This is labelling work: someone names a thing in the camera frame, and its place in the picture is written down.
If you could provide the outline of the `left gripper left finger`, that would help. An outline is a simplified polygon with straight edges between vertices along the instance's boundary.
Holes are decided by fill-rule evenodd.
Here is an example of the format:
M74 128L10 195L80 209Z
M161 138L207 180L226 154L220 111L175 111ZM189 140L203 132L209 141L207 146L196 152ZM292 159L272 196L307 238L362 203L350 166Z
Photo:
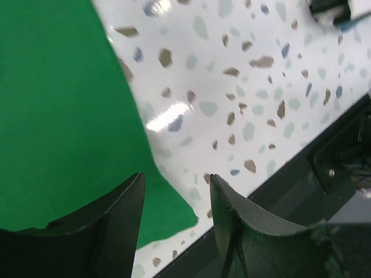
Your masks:
M1 277L131 277L145 191L136 173L43 229L1 230Z

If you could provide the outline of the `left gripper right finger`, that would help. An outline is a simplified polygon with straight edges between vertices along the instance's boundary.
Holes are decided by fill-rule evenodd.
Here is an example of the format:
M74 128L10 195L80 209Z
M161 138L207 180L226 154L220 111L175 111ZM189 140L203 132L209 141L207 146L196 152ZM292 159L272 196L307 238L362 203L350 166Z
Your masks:
M285 220L210 176L222 277L370 277L370 224Z

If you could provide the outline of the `green tank top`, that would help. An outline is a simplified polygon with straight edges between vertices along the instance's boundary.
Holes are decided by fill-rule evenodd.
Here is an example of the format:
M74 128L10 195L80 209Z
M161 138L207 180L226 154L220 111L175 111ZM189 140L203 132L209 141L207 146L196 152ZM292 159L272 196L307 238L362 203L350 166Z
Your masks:
M146 178L137 245L197 217L158 171L90 1L1 2L1 228L44 228Z

